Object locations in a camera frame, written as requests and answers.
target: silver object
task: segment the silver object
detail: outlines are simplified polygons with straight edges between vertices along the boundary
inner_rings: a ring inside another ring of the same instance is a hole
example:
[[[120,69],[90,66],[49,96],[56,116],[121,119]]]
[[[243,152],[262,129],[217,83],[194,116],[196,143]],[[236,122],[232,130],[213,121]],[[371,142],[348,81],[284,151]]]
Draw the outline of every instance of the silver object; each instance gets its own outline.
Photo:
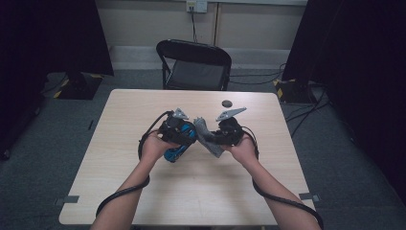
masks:
[[[231,118],[231,117],[236,116],[238,113],[240,113],[240,112],[242,112],[242,111],[245,111],[246,109],[247,109],[246,107],[243,107],[243,108],[236,108],[236,109],[231,109],[231,110],[223,111],[223,112],[220,114],[220,116],[218,116],[215,120],[216,120],[217,122],[227,120],[227,119],[229,119],[229,118]]]
[[[172,117],[183,119],[183,120],[189,120],[189,117],[180,108],[176,108]]]

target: chair backrest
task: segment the chair backrest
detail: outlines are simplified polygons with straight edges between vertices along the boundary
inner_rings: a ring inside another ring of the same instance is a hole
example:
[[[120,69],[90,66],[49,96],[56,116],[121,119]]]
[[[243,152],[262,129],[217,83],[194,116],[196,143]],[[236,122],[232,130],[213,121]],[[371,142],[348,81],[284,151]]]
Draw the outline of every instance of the chair backrest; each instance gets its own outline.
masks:
[[[191,41],[168,39],[159,42],[156,51],[164,64],[167,65],[165,58],[206,63],[212,65],[222,65],[228,67],[228,73],[231,69],[231,58],[219,47],[196,43]]]

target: left hand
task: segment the left hand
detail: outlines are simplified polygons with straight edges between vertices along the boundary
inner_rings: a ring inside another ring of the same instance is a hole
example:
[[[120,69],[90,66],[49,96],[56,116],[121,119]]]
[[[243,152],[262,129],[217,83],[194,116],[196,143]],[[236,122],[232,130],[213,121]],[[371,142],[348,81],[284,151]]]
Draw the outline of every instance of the left hand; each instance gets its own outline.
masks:
[[[141,160],[152,160],[156,162],[168,149],[178,148],[179,145],[172,142],[165,142],[158,136],[158,131],[152,131],[143,146],[143,155]]]

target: hand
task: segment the hand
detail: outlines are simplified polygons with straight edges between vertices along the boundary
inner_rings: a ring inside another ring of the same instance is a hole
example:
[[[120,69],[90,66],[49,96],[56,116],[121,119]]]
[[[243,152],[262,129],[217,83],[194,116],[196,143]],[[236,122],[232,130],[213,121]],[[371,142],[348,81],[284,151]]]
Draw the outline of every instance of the hand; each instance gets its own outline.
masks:
[[[141,160],[152,160],[156,162],[164,155],[166,150],[177,147],[179,147],[179,145],[163,141],[158,136],[158,131],[154,130],[148,135],[144,142]]]
[[[255,147],[251,138],[244,134],[241,141],[236,146],[221,146],[224,150],[229,151],[233,157],[238,161],[242,166],[246,166],[252,162],[258,162],[258,159],[255,155]]]

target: metal bracket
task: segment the metal bracket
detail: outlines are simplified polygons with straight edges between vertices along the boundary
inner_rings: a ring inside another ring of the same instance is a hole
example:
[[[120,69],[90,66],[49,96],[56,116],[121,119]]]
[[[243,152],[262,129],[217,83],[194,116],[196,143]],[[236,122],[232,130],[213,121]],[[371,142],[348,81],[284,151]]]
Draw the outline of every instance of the metal bracket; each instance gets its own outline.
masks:
[[[231,109],[231,110],[223,111],[223,112],[220,114],[220,116],[218,116],[215,120],[216,120],[217,122],[227,120],[227,119],[229,119],[229,118],[231,118],[231,117],[236,116],[238,113],[240,113],[240,112],[242,112],[242,111],[245,111],[246,109],[247,109],[246,107],[243,107],[243,108],[236,108],[236,109]]]
[[[172,117],[183,119],[183,120],[189,120],[189,117],[180,108],[176,108]]]
[[[78,195],[68,195],[64,198],[56,198],[54,205],[62,206],[64,203],[78,203],[78,200],[79,200]]]
[[[311,194],[311,193],[299,194],[299,198],[300,198],[301,200],[312,199],[313,202],[318,202],[318,201],[321,200],[319,195],[313,195],[313,194]]]

